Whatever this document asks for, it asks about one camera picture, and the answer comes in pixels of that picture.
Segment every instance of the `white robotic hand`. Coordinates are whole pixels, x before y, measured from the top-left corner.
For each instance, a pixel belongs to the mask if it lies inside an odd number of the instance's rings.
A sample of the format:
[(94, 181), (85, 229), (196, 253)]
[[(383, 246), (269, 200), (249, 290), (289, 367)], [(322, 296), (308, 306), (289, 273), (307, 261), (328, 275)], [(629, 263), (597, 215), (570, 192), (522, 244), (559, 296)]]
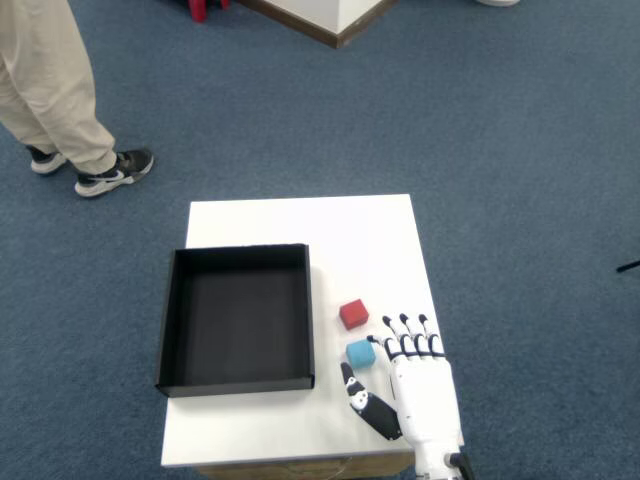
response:
[(451, 365), (442, 342), (430, 333), (427, 318), (383, 317), (394, 335), (367, 337), (384, 347), (392, 364), (391, 386), (398, 411), (355, 378), (348, 363), (342, 376), (351, 407), (389, 440), (404, 435), (416, 454), (420, 480), (473, 480), (468, 457), (460, 453), (462, 430)]

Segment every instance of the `white tabletop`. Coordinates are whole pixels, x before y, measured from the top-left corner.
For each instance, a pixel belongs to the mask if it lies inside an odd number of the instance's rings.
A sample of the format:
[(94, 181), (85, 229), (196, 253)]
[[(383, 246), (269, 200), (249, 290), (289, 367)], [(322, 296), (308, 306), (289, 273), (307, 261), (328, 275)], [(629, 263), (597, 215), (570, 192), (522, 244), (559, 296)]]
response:
[[(194, 202), (187, 248), (306, 243), (311, 257), (316, 385), (312, 390), (168, 400), (164, 466), (410, 451), (349, 406), (340, 362), (348, 343), (387, 335), (382, 315), (437, 322), (409, 195)], [(361, 298), (369, 321), (347, 331), (340, 305)], [(382, 350), (367, 389), (394, 404)]]

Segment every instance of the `red object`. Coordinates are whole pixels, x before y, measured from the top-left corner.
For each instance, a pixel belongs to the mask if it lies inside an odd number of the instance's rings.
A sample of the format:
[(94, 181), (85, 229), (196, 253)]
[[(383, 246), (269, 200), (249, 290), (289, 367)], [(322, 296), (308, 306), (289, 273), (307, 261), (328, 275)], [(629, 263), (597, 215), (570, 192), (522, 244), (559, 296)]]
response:
[[(223, 10), (229, 8), (231, 0), (220, 0)], [(191, 18), (194, 22), (202, 23), (207, 19), (207, 0), (189, 0)]]
[(362, 300), (358, 299), (340, 307), (340, 318), (347, 330), (351, 330), (367, 323), (369, 312), (364, 308)]

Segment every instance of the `black box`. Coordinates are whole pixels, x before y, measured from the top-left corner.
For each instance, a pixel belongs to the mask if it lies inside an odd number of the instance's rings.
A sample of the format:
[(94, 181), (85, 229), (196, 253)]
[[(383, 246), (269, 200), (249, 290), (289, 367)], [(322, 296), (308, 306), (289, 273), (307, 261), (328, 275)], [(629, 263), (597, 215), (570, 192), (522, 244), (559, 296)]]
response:
[(169, 397), (313, 388), (309, 247), (176, 250), (156, 387)]

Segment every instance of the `black sneaker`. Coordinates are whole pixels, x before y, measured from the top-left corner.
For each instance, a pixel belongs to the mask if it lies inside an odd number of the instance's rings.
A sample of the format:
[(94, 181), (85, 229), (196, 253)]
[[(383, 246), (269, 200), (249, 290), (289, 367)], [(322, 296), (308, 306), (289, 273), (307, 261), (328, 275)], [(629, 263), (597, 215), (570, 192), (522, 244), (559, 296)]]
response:
[(67, 163), (67, 159), (61, 153), (46, 154), (31, 146), (27, 149), (31, 152), (31, 170), (38, 175), (51, 175)]
[(99, 175), (78, 173), (76, 193), (81, 197), (97, 197), (120, 185), (131, 185), (144, 177), (153, 166), (150, 150), (129, 150), (117, 154), (116, 164)]

